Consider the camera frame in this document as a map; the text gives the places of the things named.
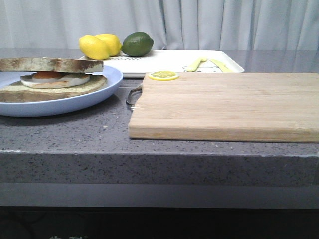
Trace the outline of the fried egg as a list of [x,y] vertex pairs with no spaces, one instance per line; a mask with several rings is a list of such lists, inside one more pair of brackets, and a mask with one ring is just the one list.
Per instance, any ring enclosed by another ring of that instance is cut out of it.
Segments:
[[20,77],[21,82],[32,88],[66,88],[87,83],[90,75],[84,73],[37,72]]

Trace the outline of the green lime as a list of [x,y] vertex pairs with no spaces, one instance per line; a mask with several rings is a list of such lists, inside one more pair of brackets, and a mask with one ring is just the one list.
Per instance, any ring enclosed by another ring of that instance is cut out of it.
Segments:
[[122,52],[131,57],[142,57],[148,54],[154,40],[145,32],[135,32],[127,36],[122,44]]

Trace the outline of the yellow lemon rear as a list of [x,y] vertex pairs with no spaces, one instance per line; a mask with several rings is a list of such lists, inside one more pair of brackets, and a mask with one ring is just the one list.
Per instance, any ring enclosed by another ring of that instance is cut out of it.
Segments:
[[110,57],[117,56],[122,49],[121,42],[116,35],[113,34],[99,34],[95,35],[98,39],[104,41],[109,48]]

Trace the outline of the wooden cutting board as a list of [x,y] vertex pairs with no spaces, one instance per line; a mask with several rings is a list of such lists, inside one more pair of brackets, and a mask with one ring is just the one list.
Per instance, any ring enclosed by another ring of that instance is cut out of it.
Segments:
[[252,142],[319,140],[317,73],[181,73],[145,77],[131,138]]

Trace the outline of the yellow lemon front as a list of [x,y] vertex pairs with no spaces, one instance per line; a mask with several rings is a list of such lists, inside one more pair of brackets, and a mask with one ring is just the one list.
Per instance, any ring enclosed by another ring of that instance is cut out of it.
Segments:
[[94,60],[105,60],[110,57],[108,45],[92,35],[85,35],[79,38],[79,49],[85,56]]

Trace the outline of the lemon slice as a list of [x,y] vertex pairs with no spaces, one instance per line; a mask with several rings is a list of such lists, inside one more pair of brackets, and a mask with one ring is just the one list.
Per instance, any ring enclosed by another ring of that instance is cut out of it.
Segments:
[[161,70],[149,72],[148,77],[153,80],[169,81],[177,79],[179,77],[179,73],[174,71]]

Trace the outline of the light blue plate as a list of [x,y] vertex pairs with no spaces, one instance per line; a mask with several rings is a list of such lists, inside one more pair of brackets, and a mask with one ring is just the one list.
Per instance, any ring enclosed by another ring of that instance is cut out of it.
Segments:
[[105,66],[102,72],[97,72],[96,74],[105,76],[107,83],[95,92],[49,101],[23,103],[1,102],[0,114],[2,116],[11,117],[52,116],[81,110],[98,104],[110,97],[117,90],[123,79],[123,73],[114,67]]

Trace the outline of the white rectangular tray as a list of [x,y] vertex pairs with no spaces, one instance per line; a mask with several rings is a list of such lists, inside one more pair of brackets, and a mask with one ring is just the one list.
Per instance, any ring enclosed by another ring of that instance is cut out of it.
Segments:
[[143,57],[130,57],[121,53],[104,60],[104,64],[120,70],[124,77],[143,78],[146,72],[160,70],[185,72],[187,66],[198,57],[206,57],[207,61],[200,63],[197,72],[222,73],[210,59],[225,63],[234,73],[244,72],[244,68],[227,54],[216,50],[152,50]]

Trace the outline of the yellow plastic fork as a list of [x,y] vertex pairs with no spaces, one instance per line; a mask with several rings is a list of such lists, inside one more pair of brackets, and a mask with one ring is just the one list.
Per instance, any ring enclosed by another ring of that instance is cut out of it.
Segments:
[[190,65],[187,66],[186,71],[187,72],[195,72],[197,68],[199,67],[200,63],[206,62],[206,57],[198,57],[196,58]]

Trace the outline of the bread slice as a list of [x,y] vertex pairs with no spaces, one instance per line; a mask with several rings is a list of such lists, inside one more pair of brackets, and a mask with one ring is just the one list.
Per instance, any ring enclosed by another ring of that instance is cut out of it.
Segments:
[[50,57],[19,57],[2,58],[2,72],[65,72],[65,73],[94,73],[102,72],[104,62],[101,60],[66,59]]
[[88,82],[67,88],[31,88],[18,81],[0,89],[0,101],[21,103],[64,99],[95,92],[106,85],[107,77],[103,75],[91,75]]

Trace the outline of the grey curtain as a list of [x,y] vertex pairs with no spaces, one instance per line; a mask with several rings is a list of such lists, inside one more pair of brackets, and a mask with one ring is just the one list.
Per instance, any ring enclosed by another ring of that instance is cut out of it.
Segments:
[[155,49],[318,50],[316,0],[3,0],[2,48],[78,46],[145,32]]

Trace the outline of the yellow lemon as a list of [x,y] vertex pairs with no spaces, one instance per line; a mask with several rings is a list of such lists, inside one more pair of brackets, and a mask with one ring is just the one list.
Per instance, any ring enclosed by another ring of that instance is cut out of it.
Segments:
[[79,38],[79,49],[85,56],[94,60],[105,60],[110,57],[108,45],[92,35],[85,35]]
[[95,35],[98,39],[104,41],[109,48],[110,57],[117,56],[122,49],[121,42],[116,35],[113,34],[99,34]]

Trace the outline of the yellow plastic knife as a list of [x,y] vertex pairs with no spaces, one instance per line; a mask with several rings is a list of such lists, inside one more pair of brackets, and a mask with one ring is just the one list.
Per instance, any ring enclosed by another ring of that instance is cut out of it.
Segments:
[[216,59],[210,59],[210,61],[212,63],[214,63],[220,70],[221,72],[225,73],[225,72],[233,72],[233,70],[231,70],[225,63],[216,60]]

